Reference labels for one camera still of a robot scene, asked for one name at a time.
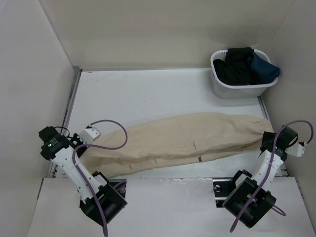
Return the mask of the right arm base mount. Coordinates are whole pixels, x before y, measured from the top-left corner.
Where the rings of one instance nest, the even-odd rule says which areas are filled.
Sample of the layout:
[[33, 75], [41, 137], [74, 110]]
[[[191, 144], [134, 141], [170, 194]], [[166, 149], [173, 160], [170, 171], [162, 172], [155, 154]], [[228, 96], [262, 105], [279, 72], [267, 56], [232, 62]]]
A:
[[224, 201], [229, 194], [235, 189], [235, 182], [229, 178], [213, 179], [213, 191], [215, 196], [215, 204], [217, 208], [222, 208]]

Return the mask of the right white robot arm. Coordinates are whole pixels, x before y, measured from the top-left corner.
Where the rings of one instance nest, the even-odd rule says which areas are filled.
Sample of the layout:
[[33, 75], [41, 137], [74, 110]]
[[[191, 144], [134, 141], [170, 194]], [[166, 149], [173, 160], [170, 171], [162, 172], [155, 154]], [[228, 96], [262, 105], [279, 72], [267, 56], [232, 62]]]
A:
[[260, 155], [254, 172], [238, 171], [229, 182], [230, 194], [223, 202], [223, 207], [239, 218], [248, 228], [254, 227], [266, 213], [273, 208], [276, 198], [271, 194], [272, 181], [279, 167], [287, 159], [286, 149], [298, 140], [298, 133], [286, 127], [279, 134], [264, 132]]

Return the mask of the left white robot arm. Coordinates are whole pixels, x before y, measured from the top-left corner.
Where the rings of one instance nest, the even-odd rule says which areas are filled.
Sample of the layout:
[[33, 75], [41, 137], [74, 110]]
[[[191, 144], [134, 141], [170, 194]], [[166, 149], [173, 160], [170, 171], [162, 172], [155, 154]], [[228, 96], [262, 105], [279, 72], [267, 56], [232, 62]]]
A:
[[80, 157], [88, 144], [100, 137], [95, 127], [87, 126], [80, 134], [68, 137], [55, 127], [47, 126], [39, 132], [43, 141], [41, 155], [61, 168], [80, 194], [79, 207], [97, 224], [105, 227], [127, 205], [126, 180], [108, 180], [101, 172], [90, 173]]

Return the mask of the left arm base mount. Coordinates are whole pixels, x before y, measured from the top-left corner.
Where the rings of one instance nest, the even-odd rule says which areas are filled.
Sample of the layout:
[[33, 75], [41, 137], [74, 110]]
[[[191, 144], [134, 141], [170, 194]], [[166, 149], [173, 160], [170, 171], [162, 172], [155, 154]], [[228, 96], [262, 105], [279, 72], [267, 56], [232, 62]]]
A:
[[109, 183], [123, 198], [125, 198], [127, 186], [126, 179], [114, 179], [110, 180]]

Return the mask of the beige trousers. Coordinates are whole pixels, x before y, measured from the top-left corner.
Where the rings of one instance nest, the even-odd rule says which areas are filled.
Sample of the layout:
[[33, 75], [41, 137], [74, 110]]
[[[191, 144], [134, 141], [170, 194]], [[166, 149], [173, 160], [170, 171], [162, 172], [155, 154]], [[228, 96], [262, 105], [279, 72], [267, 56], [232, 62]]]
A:
[[89, 171], [115, 177], [251, 152], [272, 131], [267, 119], [251, 115], [185, 114], [105, 134], [81, 160]]

